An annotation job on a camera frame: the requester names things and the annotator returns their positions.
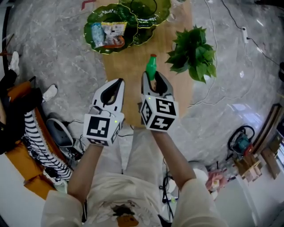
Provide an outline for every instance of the beige pants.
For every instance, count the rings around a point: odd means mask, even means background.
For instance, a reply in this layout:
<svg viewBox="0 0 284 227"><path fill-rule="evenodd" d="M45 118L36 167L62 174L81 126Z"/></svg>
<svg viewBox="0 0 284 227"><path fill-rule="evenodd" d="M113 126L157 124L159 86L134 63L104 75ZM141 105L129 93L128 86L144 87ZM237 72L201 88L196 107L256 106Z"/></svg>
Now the beige pants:
<svg viewBox="0 0 284 227"><path fill-rule="evenodd" d="M123 174L162 184L162 153L150 130L134 129L132 148ZM104 172L122 173L122 159L118 139L111 147L105 147L99 158L95 175Z"/></svg>

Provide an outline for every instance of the wall outlet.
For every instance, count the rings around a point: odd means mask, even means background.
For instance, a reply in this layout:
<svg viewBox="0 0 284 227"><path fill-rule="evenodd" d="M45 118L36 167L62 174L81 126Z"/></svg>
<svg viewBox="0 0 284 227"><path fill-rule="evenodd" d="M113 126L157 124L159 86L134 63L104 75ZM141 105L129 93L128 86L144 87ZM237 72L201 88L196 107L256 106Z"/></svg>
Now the wall outlet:
<svg viewBox="0 0 284 227"><path fill-rule="evenodd" d="M247 31L247 28L246 27L242 27L242 32L243 32L243 40L244 40L244 43L249 43L249 40L247 39L248 37L248 31Z"/></svg>

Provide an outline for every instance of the beige shirt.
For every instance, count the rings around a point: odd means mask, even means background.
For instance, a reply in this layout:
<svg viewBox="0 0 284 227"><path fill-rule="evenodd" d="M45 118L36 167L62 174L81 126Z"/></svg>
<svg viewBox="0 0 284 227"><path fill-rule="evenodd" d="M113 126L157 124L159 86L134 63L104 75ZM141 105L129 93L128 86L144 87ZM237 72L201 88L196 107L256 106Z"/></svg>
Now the beige shirt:
<svg viewBox="0 0 284 227"><path fill-rule="evenodd" d="M114 173L96 176L87 198L87 221L74 197L50 191L42 227L161 227L161 198L157 186ZM183 186L172 227L226 227L205 185L197 179Z"/></svg>

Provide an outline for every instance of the green plant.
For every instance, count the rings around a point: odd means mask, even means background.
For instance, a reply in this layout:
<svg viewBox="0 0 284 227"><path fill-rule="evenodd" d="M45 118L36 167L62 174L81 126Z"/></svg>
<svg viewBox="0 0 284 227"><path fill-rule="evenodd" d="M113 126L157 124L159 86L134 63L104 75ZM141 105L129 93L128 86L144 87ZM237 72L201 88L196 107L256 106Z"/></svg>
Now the green plant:
<svg viewBox="0 0 284 227"><path fill-rule="evenodd" d="M192 30L177 31L174 40L176 48L169 52L170 58L166 63L173 64L171 71L177 73L189 70L192 79L206 83L204 75L216 77L216 68L213 65L215 51L206 44L206 29L194 26Z"/></svg>

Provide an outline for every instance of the wooden table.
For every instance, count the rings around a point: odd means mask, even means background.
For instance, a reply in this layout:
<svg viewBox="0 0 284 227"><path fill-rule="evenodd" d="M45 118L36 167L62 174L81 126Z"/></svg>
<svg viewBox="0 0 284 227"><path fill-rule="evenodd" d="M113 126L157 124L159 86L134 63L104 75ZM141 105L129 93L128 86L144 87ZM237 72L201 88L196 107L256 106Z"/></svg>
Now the wooden table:
<svg viewBox="0 0 284 227"><path fill-rule="evenodd" d="M117 3L115 0L97 0L96 6ZM154 31L154 36L141 46L133 46L119 53L104 55L103 62L108 81L123 78L125 81L124 104L122 111L126 122L130 125L143 127L141 115L138 112L138 103L141 102L141 77L146 70L150 54L157 55L157 70L171 83L174 89L174 98L179 103L179 115L183 117L191 100L193 81L188 71L176 75L170 72L171 64L165 63L167 52L172 51L175 32L184 28L192 29L190 1L183 4L185 18L182 22L160 24Z"/></svg>

